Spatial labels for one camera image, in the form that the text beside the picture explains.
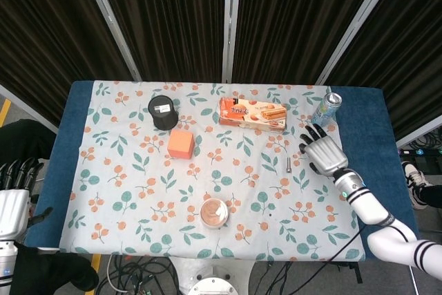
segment robot finger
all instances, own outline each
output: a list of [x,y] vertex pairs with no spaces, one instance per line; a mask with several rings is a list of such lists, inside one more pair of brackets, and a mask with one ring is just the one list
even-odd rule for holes
[[308,136],[305,135],[305,134],[301,134],[301,135],[300,135],[300,138],[302,138],[307,144],[311,144],[311,143],[313,143],[313,141],[311,140],[311,138],[308,137]]
[[324,132],[324,129],[322,129],[321,126],[319,126],[318,124],[313,124],[313,127],[315,127],[321,137],[327,136],[326,132]]
[[29,190],[30,193],[32,193],[32,190],[34,190],[35,185],[35,179],[37,178],[37,175],[40,172],[40,169],[44,166],[44,163],[41,162],[37,166],[31,167],[28,170],[28,173],[26,174],[25,183],[23,185],[23,189]]
[[0,190],[4,187],[4,179],[6,174],[6,169],[8,168],[8,164],[3,164],[0,166]]
[[4,189],[9,190],[12,188],[14,184],[15,178],[19,171],[19,167],[21,165],[20,160],[15,160],[11,165],[9,165],[8,170],[6,171],[5,184]]
[[313,162],[311,162],[309,165],[310,165],[310,168],[313,169],[313,171],[316,174],[321,175]]
[[311,138],[313,138],[315,141],[319,140],[319,135],[310,126],[306,126],[305,128],[309,132]]
[[301,153],[305,153],[305,147],[306,145],[304,143],[299,144],[299,151],[301,151]]
[[26,173],[28,172],[29,168],[37,164],[37,159],[31,157],[24,161],[23,164],[20,166],[19,174],[17,176],[17,179],[14,183],[14,189],[22,189],[26,177]]

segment black container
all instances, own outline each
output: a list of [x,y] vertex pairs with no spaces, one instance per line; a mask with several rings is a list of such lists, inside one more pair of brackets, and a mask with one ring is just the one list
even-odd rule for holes
[[161,131],[170,131],[178,123],[178,113],[173,108],[172,100],[164,95],[151,99],[148,105],[153,124]]

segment orange cube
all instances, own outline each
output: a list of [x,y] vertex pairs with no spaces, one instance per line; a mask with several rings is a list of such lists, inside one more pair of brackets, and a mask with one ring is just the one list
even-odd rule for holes
[[191,159],[193,153],[193,134],[173,129],[167,145],[169,155],[174,158]]

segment soda can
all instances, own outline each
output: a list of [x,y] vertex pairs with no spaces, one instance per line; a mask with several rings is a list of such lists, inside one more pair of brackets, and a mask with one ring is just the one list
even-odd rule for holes
[[337,93],[326,94],[313,114],[311,123],[318,124],[321,127],[326,125],[342,103],[343,99]]

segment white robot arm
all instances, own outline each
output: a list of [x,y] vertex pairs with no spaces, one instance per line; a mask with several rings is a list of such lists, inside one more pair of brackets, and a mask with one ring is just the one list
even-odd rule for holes
[[26,228],[41,222],[52,209],[29,218],[30,194],[44,164],[34,158],[0,167],[0,295],[8,295],[18,250],[14,241]]
[[374,197],[357,172],[348,169],[348,159],[324,130],[314,124],[315,130],[306,126],[311,138],[301,138],[307,143],[300,144],[317,173],[333,176],[336,188],[346,197],[358,217],[366,225],[383,227],[367,238],[372,253],[379,259],[417,267],[429,275],[442,280],[442,245],[427,240],[417,240],[412,230],[397,220]]

